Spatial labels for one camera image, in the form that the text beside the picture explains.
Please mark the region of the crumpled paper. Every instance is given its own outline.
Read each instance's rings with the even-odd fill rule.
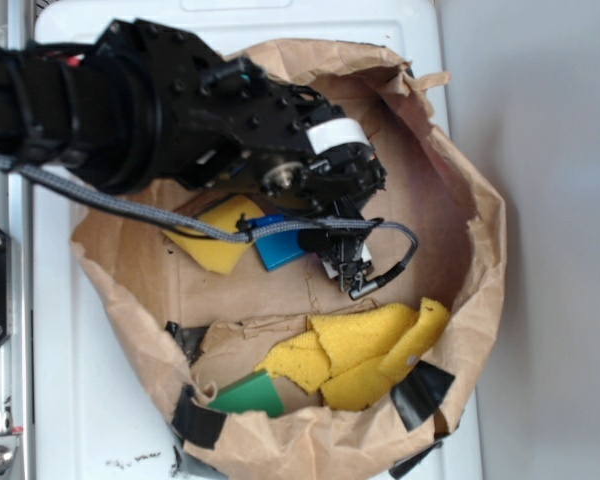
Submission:
[[[495,342],[504,297],[505,205],[501,196],[432,125],[425,91],[446,73],[414,79],[392,51],[372,45],[278,40],[246,51],[279,81],[309,84],[360,121],[388,170],[386,191],[363,211],[408,225],[420,248],[407,270],[374,292],[380,304],[417,305],[423,296],[451,307],[449,326],[423,359],[456,376],[439,413],[406,431],[386,396],[358,413],[307,407],[269,419],[230,415],[213,450],[191,455],[230,478],[364,479],[453,431]],[[131,198],[174,210],[196,192],[171,181]],[[351,305],[313,257],[266,272],[248,252],[230,277],[203,271],[152,226],[90,211],[73,235],[74,251],[98,290],[144,388],[170,422],[183,383],[184,354],[164,332],[273,315],[327,313]],[[368,240],[377,271],[407,248],[399,235]]]

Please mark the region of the gray wall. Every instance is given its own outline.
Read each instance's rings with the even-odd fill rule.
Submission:
[[[487,480],[600,480],[600,1],[441,0],[452,138],[508,201]]]

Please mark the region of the sponge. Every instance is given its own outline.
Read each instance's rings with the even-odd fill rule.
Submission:
[[[313,315],[309,329],[318,334],[331,362],[332,377],[362,362],[386,354],[396,338],[416,323],[418,312],[401,303],[390,303],[367,312],[348,315]]]
[[[236,195],[203,213],[198,219],[226,232],[234,233],[238,231],[236,223],[242,215],[245,218],[256,218],[263,216],[264,213],[244,195]],[[196,233],[187,228],[183,228],[182,230],[187,233]],[[163,233],[187,252],[202,268],[223,275],[228,275],[233,271],[242,255],[251,246],[250,243],[198,240],[169,231],[164,231]]]
[[[324,402],[334,410],[360,411],[380,400],[393,386],[378,374],[384,356],[371,358],[326,382],[320,391]]]
[[[314,331],[278,343],[254,370],[265,369],[271,378],[288,377],[308,394],[318,391],[329,378],[329,357]]]
[[[380,373],[400,383],[413,370],[424,352],[438,340],[451,314],[441,303],[423,298],[416,324],[407,330],[380,363]]]

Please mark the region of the metal frame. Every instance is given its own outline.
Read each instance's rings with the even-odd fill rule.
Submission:
[[[34,3],[0,0],[0,44],[21,48],[32,38]],[[35,476],[32,366],[32,225],[31,186],[0,173],[0,228],[11,238],[8,319],[11,337],[0,348],[0,440],[18,434],[17,461],[6,478]]]

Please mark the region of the robotic arm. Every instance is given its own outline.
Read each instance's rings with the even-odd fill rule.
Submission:
[[[399,226],[409,252],[368,280],[364,240],[396,224],[362,220],[386,172],[360,125],[309,87],[274,82],[246,57],[225,61],[196,35],[145,21],[114,21],[94,45],[0,49],[0,156],[14,159],[9,170],[60,164],[110,195],[156,178],[263,194],[312,227],[301,245],[354,299],[395,278],[417,245]]]

